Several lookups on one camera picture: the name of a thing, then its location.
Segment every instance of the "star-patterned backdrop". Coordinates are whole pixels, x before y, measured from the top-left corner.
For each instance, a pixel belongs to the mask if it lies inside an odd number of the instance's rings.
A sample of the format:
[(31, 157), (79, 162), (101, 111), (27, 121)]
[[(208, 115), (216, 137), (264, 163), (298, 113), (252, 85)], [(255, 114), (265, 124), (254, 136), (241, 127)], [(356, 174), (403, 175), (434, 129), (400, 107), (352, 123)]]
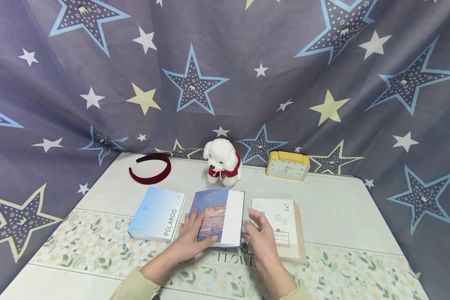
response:
[(450, 0), (0, 1), (0, 293), (120, 151), (218, 137), (362, 179), (450, 300)]

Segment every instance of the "left hand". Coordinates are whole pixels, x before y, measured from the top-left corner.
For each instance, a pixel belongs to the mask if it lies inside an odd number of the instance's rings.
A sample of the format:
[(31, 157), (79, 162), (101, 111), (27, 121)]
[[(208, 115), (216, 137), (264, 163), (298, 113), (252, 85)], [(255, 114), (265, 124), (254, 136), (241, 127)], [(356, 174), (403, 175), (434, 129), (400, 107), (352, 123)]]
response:
[(205, 240), (197, 241), (197, 235), (202, 225), (205, 211), (197, 216), (197, 209), (192, 214), (185, 215), (185, 222), (180, 225), (178, 239), (176, 239), (166, 250), (167, 256), (180, 263), (192, 259), (203, 250), (212, 246), (218, 236), (208, 237)]

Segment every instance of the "yellow alarm clock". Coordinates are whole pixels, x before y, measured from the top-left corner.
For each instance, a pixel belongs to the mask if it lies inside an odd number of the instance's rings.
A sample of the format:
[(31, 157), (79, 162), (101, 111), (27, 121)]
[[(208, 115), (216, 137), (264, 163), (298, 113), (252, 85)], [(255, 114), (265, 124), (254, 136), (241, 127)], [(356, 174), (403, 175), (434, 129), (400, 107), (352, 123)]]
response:
[(272, 151), (267, 164), (267, 175), (304, 180), (310, 170), (310, 159), (300, 153)]

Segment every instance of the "red headband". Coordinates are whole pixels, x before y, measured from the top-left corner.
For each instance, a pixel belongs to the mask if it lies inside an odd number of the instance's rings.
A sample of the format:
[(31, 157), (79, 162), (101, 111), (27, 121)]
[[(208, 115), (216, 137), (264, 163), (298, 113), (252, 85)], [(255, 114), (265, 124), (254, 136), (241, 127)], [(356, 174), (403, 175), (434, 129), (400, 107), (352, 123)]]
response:
[(139, 162), (147, 161), (147, 160), (165, 161), (166, 162), (165, 170), (163, 170), (162, 173), (160, 173), (156, 176), (149, 177), (149, 178), (143, 178), (143, 177), (138, 177), (136, 174), (134, 174), (132, 171), (132, 168), (128, 168), (128, 173), (130, 173), (130, 176), (136, 182), (142, 183), (142, 184), (155, 184), (155, 183), (159, 183), (160, 181), (164, 180), (168, 176), (168, 174), (170, 174), (170, 172), (172, 170), (172, 164), (170, 163), (170, 159), (168, 159), (168, 157), (165, 154), (161, 154), (161, 153), (149, 154), (147, 156), (140, 157), (139, 159), (136, 160), (136, 162), (139, 163)]

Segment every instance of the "dog ear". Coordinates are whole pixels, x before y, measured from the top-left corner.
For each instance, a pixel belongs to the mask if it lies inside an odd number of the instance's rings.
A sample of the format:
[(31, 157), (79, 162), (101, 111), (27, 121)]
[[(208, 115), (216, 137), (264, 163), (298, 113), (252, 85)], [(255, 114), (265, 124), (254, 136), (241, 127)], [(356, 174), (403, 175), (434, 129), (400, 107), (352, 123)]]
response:
[(224, 169), (227, 171), (233, 171), (238, 163), (237, 154), (235, 153), (235, 148), (231, 147), (228, 157), (224, 163)]
[(208, 153), (208, 148), (210, 148), (210, 143), (211, 142), (206, 143), (205, 147), (203, 148), (203, 159), (208, 159), (210, 157), (209, 153)]

